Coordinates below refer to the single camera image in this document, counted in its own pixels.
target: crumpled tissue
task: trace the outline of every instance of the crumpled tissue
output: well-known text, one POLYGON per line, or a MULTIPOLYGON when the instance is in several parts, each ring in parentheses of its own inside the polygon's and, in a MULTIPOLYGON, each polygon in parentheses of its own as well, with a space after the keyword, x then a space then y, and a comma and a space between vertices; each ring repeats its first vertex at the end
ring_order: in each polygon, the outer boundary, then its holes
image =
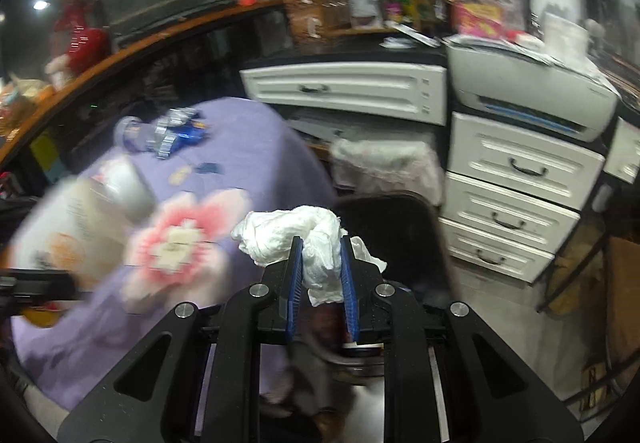
MULTIPOLYGON (((303 284, 315 307, 344 301, 340 238, 346 234, 331 210, 299 206, 293 210, 249 212, 231 231, 231 238, 240 241, 240 250, 249 254, 255 264, 265 267, 288 259, 294 236, 301 237, 303 284)), ((361 238, 351 237, 351 246, 356 259, 375 264, 380 272, 385 270, 386 262, 372 256, 361 238)))

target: pink flower decoration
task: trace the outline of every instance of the pink flower decoration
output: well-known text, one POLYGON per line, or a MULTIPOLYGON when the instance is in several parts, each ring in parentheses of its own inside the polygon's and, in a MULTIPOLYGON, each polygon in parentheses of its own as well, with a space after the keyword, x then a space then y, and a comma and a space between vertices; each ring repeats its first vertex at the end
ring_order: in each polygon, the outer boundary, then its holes
POLYGON ((136 266, 122 288, 127 309, 145 309, 160 295, 169 307, 181 301, 204 307, 226 299, 228 258, 214 242, 229 235, 249 204, 247 193, 237 188, 215 192, 202 203, 190 192, 162 203, 151 227, 127 245, 125 264, 136 266))

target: white printer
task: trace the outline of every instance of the white printer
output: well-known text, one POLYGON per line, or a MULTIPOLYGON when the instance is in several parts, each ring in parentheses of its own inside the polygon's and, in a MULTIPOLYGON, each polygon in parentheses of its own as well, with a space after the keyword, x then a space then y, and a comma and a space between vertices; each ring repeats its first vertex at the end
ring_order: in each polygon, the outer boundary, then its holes
POLYGON ((446 41, 451 81, 464 105, 586 142, 609 124, 619 96, 592 63, 588 76, 517 46, 481 42, 446 41))

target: black countertop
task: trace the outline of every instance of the black countertop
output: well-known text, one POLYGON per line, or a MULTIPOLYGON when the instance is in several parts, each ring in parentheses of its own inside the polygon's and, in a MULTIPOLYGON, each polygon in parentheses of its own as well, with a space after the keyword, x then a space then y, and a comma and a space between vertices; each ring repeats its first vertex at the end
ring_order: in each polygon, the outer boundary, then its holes
POLYGON ((311 64, 314 62, 404 62, 447 66, 447 54, 443 46, 431 48, 417 44, 412 49, 392 50, 380 43, 384 34, 375 36, 337 39, 327 44, 306 44, 284 50, 269 57, 244 63, 244 69, 311 64))

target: white drawer cabinet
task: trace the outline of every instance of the white drawer cabinet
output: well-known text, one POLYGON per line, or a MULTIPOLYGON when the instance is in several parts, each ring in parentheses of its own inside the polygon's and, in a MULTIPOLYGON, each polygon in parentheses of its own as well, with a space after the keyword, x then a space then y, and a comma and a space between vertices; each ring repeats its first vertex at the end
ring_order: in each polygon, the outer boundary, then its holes
POLYGON ((449 219, 440 219, 452 257, 533 282, 554 256, 530 246, 481 232, 449 219))
POLYGON ((604 171, 633 183, 640 167, 640 129, 618 118, 616 133, 607 156, 604 171))
POLYGON ((556 204, 452 172, 442 217, 556 253, 580 215, 556 204))
POLYGON ((396 62, 318 62, 241 71, 247 94, 279 105, 366 112, 443 125, 446 69, 396 62))
POLYGON ((604 158, 577 145, 453 113, 449 170, 582 209, 604 158))

